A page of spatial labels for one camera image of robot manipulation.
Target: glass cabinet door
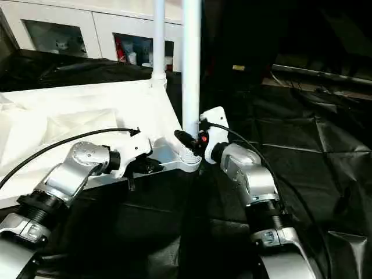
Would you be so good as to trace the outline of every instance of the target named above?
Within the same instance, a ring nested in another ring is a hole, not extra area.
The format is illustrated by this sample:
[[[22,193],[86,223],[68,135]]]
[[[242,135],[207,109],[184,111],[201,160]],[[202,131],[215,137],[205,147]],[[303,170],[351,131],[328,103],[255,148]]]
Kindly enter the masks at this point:
[[[89,11],[12,1],[0,1],[0,9],[21,49],[102,57]]]
[[[23,20],[35,50],[87,58],[80,28],[56,23]]]

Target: white metal pole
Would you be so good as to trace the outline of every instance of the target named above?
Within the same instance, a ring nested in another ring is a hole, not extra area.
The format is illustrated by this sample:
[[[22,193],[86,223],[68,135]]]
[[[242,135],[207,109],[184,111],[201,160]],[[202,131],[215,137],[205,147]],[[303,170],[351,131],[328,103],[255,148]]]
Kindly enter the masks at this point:
[[[199,133],[201,6],[201,0],[183,0],[182,124],[194,138]]]
[[[154,3],[153,70],[152,79],[165,81],[165,0]]]

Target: cable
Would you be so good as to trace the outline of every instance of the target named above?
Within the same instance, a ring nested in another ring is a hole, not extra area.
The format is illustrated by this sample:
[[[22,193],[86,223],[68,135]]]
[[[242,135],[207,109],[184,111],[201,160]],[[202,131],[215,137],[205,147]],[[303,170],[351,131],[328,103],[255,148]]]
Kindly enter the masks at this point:
[[[272,71],[270,71],[271,77],[282,87],[285,87],[285,85],[273,74]]]
[[[32,154],[30,157],[27,159],[23,160],[21,163],[19,163],[14,169],[12,169],[0,182],[0,189],[4,186],[4,184],[17,172],[19,171],[22,167],[24,167],[26,164],[30,163],[32,160],[35,158],[39,157],[40,155],[44,154],[45,152],[59,146],[62,144],[66,144],[70,141],[78,140],[79,138],[84,138],[89,135],[95,135],[95,134],[102,134],[102,133],[108,133],[108,132],[129,132],[131,136],[138,134],[140,131],[139,130],[133,130],[133,129],[128,129],[128,128],[109,128],[109,129],[102,129],[102,130],[96,130],[96,131],[90,131],[84,134],[80,135],[75,135],[70,138],[66,138],[62,141],[56,142],[50,146],[47,146],[43,148],[42,150],[39,150],[35,154]]]
[[[223,129],[225,131],[228,131],[229,133],[231,133],[231,134],[235,135],[236,137],[238,137],[239,139],[241,139],[245,144],[247,144],[247,146],[249,148],[251,148],[254,152],[256,152],[260,156],[260,158],[261,158],[262,162],[264,163],[264,165],[267,167],[267,169],[269,170],[269,172],[273,175],[273,179],[274,179],[275,184],[277,185],[277,181],[278,181],[278,178],[279,178],[282,182],[284,182],[284,184],[286,184],[288,186],[288,188],[290,188],[292,190],[292,192],[296,195],[296,197],[298,198],[298,200],[302,204],[302,206],[303,206],[306,214],[309,216],[310,221],[313,223],[313,225],[317,229],[318,234],[320,235],[320,238],[321,238],[321,241],[322,241],[322,246],[323,246],[323,248],[325,250],[325,258],[326,258],[327,267],[328,267],[328,269],[327,269],[327,271],[328,271],[327,276],[328,277],[325,277],[325,274],[326,273],[321,268],[321,265],[319,264],[318,260],[316,259],[317,265],[319,266],[319,270],[322,273],[323,278],[332,279],[331,253],[330,253],[330,250],[328,248],[328,245],[327,245],[327,242],[326,242],[326,238],[324,236],[324,233],[323,233],[322,229],[318,225],[318,222],[315,220],[315,218],[313,216],[313,213],[311,212],[310,208],[308,207],[305,199],[300,194],[300,192],[296,189],[296,187],[294,187],[288,180],[286,180],[280,174],[276,174],[275,172],[273,172],[273,168],[270,166],[270,163],[262,155],[262,153],[254,145],[252,145],[247,139],[245,139],[242,135],[238,134],[237,132],[233,131],[230,128],[227,128],[227,127],[222,126],[222,125],[219,125],[219,124],[214,124],[214,123],[205,122],[205,121],[202,121],[201,124],[202,124],[202,130],[207,130],[207,129],[205,129],[207,126],[209,126],[209,127],[217,127],[217,128]]]

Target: white platform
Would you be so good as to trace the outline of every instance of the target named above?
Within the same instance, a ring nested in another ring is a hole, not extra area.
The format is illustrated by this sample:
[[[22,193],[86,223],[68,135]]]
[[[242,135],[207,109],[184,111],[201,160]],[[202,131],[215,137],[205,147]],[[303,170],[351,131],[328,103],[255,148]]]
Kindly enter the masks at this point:
[[[54,134],[52,140],[48,144],[44,143],[45,145],[55,142],[56,138],[60,140],[91,130],[112,128],[113,126],[134,129],[139,127],[141,132],[150,139],[153,146],[152,157],[163,163],[164,171],[171,169],[194,171],[199,166],[199,163],[194,166],[185,165],[180,160],[180,153],[184,147],[174,136],[174,131],[180,130],[181,126],[164,87],[162,85],[153,87],[151,80],[15,91],[1,93],[1,95],[11,101],[13,105],[16,104],[21,108],[45,116],[48,128],[55,123],[61,123],[61,119],[63,123],[70,121],[79,123],[75,116],[80,117],[82,125],[57,137]],[[98,114],[95,121],[84,122],[88,116],[91,119],[92,113],[97,111],[102,113],[102,110],[108,110],[109,113]],[[32,127],[36,127],[37,124],[30,123]],[[14,152],[17,152],[18,146],[26,145],[31,140],[27,136],[30,130],[19,129],[18,133],[7,146],[9,150]],[[114,149],[116,146],[124,145],[129,137],[128,133],[113,132],[92,135],[77,141],[87,140],[98,145],[110,145]],[[0,190],[0,208],[16,205],[15,201],[19,195],[30,193],[44,175],[66,157],[73,144],[74,142],[71,142],[59,146],[21,169]],[[20,161],[38,149],[40,149],[40,145],[26,149],[18,159],[2,166],[0,173],[4,176]],[[117,180],[114,180],[111,175],[93,177],[89,180],[87,188],[115,181]]]

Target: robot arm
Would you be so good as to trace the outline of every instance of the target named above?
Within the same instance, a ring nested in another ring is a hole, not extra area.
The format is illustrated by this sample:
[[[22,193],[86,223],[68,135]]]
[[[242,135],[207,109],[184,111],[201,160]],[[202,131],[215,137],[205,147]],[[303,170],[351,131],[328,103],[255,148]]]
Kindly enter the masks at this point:
[[[228,127],[221,107],[203,113],[201,120]],[[259,255],[258,273],[269,279],[315,279],[296,230],[285,213],[273,175],[262,166],[260,156],[229,143],[226,130],[206,127],[198,139],[183,131],[176,131],[175,136],[195,155],[203,156],[208,163],[219,164],[234,183],[246,213],[253,247]]]
[[[74,144],[64,162],[55,166],[31,194],[17,200],[21,204],[17,213],[0,223],[0,278],[34,278],[37,249],[47,243],[88,178],[102,173],[123,177],[131,162],[151,151],[142,133],[114,151],[90,142]]]

